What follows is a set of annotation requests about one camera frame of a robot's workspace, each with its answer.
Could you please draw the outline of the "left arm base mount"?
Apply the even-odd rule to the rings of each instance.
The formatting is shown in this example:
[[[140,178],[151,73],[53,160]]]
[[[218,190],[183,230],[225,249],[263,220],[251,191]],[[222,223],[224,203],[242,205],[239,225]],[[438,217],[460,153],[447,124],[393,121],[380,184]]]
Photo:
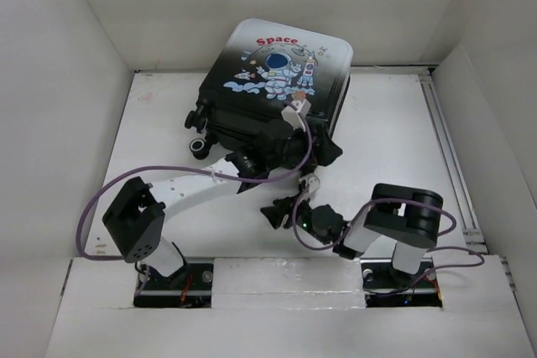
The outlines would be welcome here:
[[[173,283],[152,267],[136,266],[133,306],[144,309],[208,309],[214,278],[213,258],[187,259],[186,273]]]

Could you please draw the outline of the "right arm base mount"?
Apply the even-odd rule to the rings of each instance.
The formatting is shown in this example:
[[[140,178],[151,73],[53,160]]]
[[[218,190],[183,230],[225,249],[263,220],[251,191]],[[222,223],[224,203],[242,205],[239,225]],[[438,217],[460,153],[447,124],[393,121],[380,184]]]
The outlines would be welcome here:
[[[441,308],[441,292],[435,274],[417,278],[434,267],[425,258],[416,274],[395,270],[388,258],[361,258],[362,290],[367,308]]]

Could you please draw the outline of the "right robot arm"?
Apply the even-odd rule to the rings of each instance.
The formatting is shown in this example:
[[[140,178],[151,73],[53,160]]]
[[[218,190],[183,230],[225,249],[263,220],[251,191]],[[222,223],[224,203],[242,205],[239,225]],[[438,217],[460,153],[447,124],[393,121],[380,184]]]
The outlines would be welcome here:
[[[320,188],[317,179],[303,179],[295,196],[275,200],[260,209],[275,229],[291,229],[305,248],[330,250],[354,260],[381,236],[395,241],[390,280],[408,285],[418,276],[425,253],[436,247],[440,236],[444,199],[434,191],[394,184],[376,184],[370,200],[351,220],[330,205],[310,206]]]

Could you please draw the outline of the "black kids suitcase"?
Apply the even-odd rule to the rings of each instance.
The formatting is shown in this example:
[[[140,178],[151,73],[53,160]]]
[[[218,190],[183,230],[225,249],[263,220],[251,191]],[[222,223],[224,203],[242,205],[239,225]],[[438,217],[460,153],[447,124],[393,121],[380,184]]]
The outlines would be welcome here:
[[[185,119],[200,137],[189,149],[207,157],[219,143],[235,151],[281,116],[285,102],[306,99],[309,122],[331,136],[350,82],[352,46],[326,34],[257,18],[232,32],[201,82],[196,107]]]

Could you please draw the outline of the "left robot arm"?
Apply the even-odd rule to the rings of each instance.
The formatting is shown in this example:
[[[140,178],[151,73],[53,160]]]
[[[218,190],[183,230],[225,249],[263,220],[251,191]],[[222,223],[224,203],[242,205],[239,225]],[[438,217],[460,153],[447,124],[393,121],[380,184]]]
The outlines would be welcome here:
[[[186,282],[190,265],[180,249],[163,238],[164,224],[180,213],[227,195],[238,195],[271,180],[275,169],[308,174],[342,155],[322,122],[293,128],[272,121],[245,145],[204,169],[146,183],[129,179],[102,217],[114,244],[127,263],[141,262],[150,276],[169,288]]]

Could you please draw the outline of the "aluminium rail frame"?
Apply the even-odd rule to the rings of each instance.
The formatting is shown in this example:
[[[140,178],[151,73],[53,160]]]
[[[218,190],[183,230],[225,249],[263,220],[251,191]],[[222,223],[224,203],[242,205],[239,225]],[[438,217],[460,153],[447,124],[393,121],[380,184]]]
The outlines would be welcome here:
[[[123,120],[124,152],[134,166],[160,166],[145,180],[172,178],[175,165],[200,166],[188,149],[195,133],[184,126],[200,83],[196,73],[136,76]],[[375,184],[433,190],[450,213],[441,222],[445,233],[434,262],[475,262],[463,235],[471,215],[426,71],[353,69],[334,139],[343,154],[318,170],[321,187],[313,205],[331,205],[351,219]],[[296,240],[292,231],[273,229],[261,215],[263,206],[295,191],[295,180],[286,179],[213,200],[174,218],[164,233],[190,257],[321,257],[313,238]],[[449,228],[452,221],[455,230]]]

